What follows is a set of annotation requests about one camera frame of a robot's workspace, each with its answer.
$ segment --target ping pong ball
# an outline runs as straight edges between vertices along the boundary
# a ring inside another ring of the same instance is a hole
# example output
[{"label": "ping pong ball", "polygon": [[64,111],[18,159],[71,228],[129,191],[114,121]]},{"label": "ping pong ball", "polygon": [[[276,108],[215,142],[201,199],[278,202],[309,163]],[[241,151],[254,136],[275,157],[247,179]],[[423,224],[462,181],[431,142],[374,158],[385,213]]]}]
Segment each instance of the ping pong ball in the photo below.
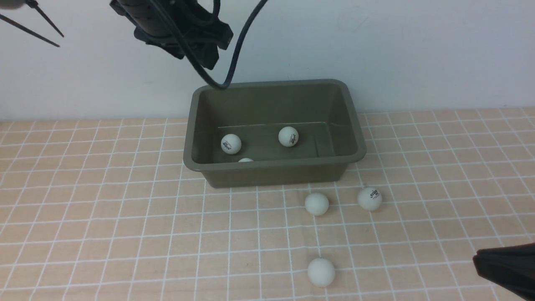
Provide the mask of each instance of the ping pong ball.
[{"label": "ping pong ball", "polygon": [[234,134],[228,134],[221,139],[221,149],[229,155],[234,155],[241,149],[240,137]]},{"label": "ping pong ball", "polygon": [[279,132],[279,142],[283,146],[292,147],[299,140],[299,133],[291,126],[283,127]]},{"label": "ping pong ball", "polygon": [[305,198],[304,207],[312,215],[322,215],[329,209],[329,199],[321,193],[311,193]]},{"label": "ping pong ball", "polygon": [[364,210],[374,211],[381,206],[383,196],[377,189],[365,187],[358,193],[357,201]]},{"label": "ping pong ball", "polygon": [[334,265],[325,258],[316,258],[308,264],[308,279],[320,288],[328,287],[335,276]]}]

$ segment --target rectangular container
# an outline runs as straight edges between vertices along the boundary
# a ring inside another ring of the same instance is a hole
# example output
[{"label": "rectangular container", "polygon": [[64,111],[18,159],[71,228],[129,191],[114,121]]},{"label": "rectangular container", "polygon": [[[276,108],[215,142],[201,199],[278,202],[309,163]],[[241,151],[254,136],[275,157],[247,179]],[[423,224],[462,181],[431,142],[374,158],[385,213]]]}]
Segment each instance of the rectangular container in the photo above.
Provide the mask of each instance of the rectangular container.
[{"label": "rectangular container", "polygon": [[[279,143],[285,126],[299,132],[293,147]],[[224,135],[242,140],[227,155]],[[347,86],[337,80],[209,86],[193,94],[184,164],[214,188],[332,182],[366,154],[366,145]],[[241,162],[251,158],[254,162]]]}]

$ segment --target black wire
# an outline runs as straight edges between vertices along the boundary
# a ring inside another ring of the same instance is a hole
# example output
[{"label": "black wire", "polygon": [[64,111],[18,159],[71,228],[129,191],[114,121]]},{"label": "black wire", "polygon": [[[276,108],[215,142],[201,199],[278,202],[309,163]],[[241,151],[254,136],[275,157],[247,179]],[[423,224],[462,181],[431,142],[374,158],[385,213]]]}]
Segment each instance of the black wire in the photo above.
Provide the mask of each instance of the black wire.
[{"label": "black wire", "polygon": [[219,10],[221,9],[221,0],[213,0],[212,16],[207,21],[200,20],[199,18],[197,18],[197,16],[195,16],[189,9],[188,4],[186,4],[184,1],[179,0],[177,5],[192,23],[197,26],[207,26],[214,23],[219,17]]},{"label": "black wire", "polygon": [[245,22],[245,25],[243,26],[240,32],[240,36],[238,37],[238,40],[236,41],[236,48],[234,48],[234,54],[232,55],[231,65],[228,69],[227,77],[222,84],[219,84],[203,68],[203,66],[201,65],[201,63],[198,61],[197,57],[193,53],[192,49],[189,47],[188,43],[186,42],[186,39],[184,39],[184,36],[180,32],[180,29],[174,23],[173,18],[168,14],[168,12],[161,5],[161,3],[158,0],[148,0],[148,1],[154,7],[156,12],[159,14],[162,22],[167,27],[167,30],[169,30],[171,35],[173,35],[173,37],[177,40],[178,45],[184,51],[184,54],[188,58],[189,62],[191,63],[195,71],[197,71],[199,76],[201,76],[201,78],[204,79],[204,81],[206,81],[208,85],[219,90],[224,90],[228,88],[228,86],[231,84],[232,78],[234,77],[234,72],[236,71],[238,57],[240,56],[240,50],[243,45],[243,41],[245,40],[245,36],[247,35],[247,31],[249,30],[249,27],[251,27],[251,24],[255,20],[260,10],[264,7],[266,2],[268,2],[268,0],[260,0],[260,2],[258,2],[258,4],[256,5],[255,9],[253,9],[251,14],[249,15],[249,18],[247,18],[247,21]]}]

